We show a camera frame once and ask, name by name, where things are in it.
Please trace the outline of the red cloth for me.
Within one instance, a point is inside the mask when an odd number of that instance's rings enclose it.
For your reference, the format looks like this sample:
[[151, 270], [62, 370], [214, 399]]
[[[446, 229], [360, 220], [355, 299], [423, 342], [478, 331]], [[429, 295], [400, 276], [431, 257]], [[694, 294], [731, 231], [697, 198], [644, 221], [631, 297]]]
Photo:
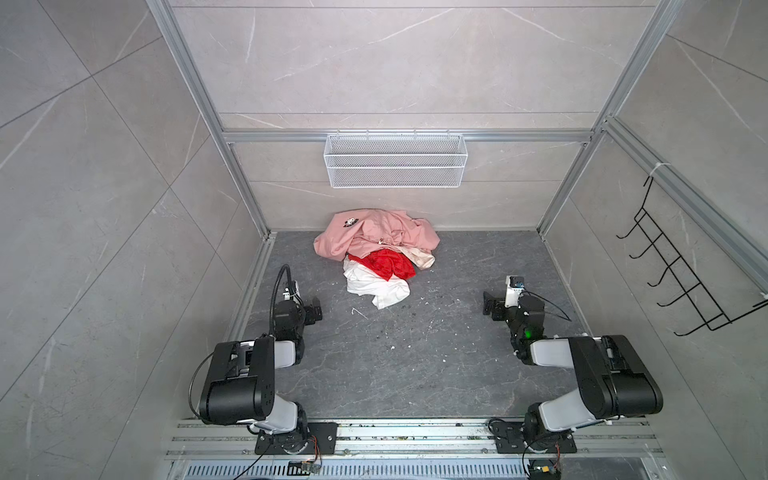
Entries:
[[390, 249], [376, 250], [365, 257], [348, 255], [348, 258], [385, 281], [390, 281], [393, 277], [408, 280], [416, 275], [414, 264], [404, 254]]

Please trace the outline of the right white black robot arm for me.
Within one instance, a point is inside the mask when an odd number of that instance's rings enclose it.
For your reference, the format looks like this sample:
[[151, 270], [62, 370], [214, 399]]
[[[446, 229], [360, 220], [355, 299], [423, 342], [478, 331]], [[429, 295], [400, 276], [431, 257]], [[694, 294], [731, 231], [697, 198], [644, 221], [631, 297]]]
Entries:
[[574, 390], [529, 406], [520, 424], [522, 452], [547, 452], [579, 428], [661, 412], [662, 391], [626, 336], [548, 337], [545, 307], [543, 297], [526, 290], [505, 298], [483, 294], [483, 314], [506, 324], [518, 360], [567, 369], [576, 379]]

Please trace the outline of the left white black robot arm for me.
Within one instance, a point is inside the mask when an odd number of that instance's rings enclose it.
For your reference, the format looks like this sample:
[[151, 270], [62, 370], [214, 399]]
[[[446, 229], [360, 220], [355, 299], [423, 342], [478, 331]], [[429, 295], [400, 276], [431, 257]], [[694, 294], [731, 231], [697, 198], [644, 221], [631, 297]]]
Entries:
[[312, 442], [306, 411], [277, 394], [275, 372], [301, 363], [304, 329], [322, 318], [316, 298], [308, 305], [282, 300], [273, 306], [271, 334], [217, 344], [198, 402], [199, 419], [244, 425], [287, 454], [304, 451]]

